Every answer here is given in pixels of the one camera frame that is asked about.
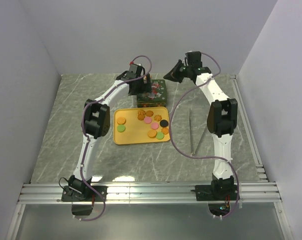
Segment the green tin box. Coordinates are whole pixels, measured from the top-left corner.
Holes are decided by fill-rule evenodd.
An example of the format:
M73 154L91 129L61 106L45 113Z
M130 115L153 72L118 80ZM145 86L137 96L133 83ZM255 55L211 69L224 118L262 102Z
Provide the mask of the green tin box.
M137 107L138 108L149 108L149 107L166 107L167 92L165 80L152 79L152 92L151 93L140 93L137 94Z

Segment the pink cookie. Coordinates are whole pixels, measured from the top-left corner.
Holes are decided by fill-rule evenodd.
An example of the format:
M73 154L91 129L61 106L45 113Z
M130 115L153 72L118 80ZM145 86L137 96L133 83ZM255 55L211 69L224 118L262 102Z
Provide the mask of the pink cookie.
M154 122L151 124L151 128L157 130L159 128L159 124L157 122L156 123Z
M149 116L146 116L146 117L144 118L144 122L145 122L146 124L150 124L150 123L152 122L152 118L149 117Z

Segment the glass panel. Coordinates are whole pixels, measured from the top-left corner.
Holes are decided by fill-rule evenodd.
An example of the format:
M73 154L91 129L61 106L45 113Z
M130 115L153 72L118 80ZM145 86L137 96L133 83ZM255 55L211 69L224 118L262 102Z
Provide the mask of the glass panel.
M79 222L69 205L27 205L20 240L282 240L274 204L243 204L213 219L205 204L108 205L101 219Z

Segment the gray marble surface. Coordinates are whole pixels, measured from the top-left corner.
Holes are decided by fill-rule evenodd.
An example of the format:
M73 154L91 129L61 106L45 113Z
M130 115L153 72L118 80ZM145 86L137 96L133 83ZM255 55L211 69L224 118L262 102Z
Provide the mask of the gray marble surface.
M65 74L56 96L42 148L33 173L32 183L56 183L60 177L72 175L82 147L81 116L86 99L100 96L112 84L117 74ZM163 74L152 74L153 79L163 79ZM234 98L228 75L216 78L222 90ZM167 108L183 93L194 86L185 79L177 84L166 81ZM176 110L172 131L178 147L190 154L189 109L191 109L191 132L196 149L206 126L209 103L200 90L187 95ZM116 109L135 108L136 97L127 96L111 111L111 121ZM179 154L172 143L145 143L116 145L113 128L103 137L93 166L94 175L112 181L120 176L132 176L135 181L210 181L214 160L192 160ZM198 156L214 155L213 140L208 131L200 145ZM237 128L232 140L232 164L241 181L259 180L243 121L238 114Z

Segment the plastic tray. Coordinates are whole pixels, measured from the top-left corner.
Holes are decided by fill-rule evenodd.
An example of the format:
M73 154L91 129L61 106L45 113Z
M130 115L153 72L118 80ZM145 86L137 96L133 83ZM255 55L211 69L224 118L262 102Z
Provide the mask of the plastic tray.
M161 115L163 120L169 121L169 113L167 109L163 106L158 107L139 107L139 108L127 108L127 109L118 109L114 112L114 128L113 128L113 140L118 145L123 144L142 144L142 143L159 143L159 142L166 142L170 140L170 134L164 135L164 138L161 140L158 140L157 138L150 138L147 135L147 132L151 130L151 124L146 124L142 120L137 119L137 112L138 110L144 110L144 111L153 111L154 115L152 116L152 123L157 122L154 120L155 115ZM125 125L125 131L120 133L117 131L117 121L116 119L119 117L125 117L126 123ZM159 128L156 130L160 132L162 130L162 127L159 126Z

